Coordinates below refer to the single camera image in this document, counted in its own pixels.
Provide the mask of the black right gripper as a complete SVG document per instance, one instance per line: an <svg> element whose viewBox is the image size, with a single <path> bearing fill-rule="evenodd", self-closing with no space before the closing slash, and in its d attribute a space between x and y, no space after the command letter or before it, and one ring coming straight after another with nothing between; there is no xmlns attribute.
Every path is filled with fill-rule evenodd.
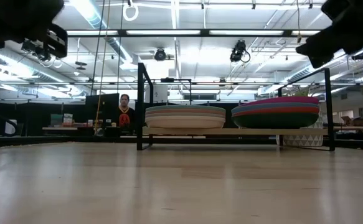
<svg viewBox="0 0 363 224"><path fill-rule="evenodd" d="M361 2L356 0L327 0L321 7L332 24L306 39L296 52L308 56L312 66L319 68L334 58L334 53L343 49L352 54L362 47L355 44L354 28L362 21Z"/></svg>

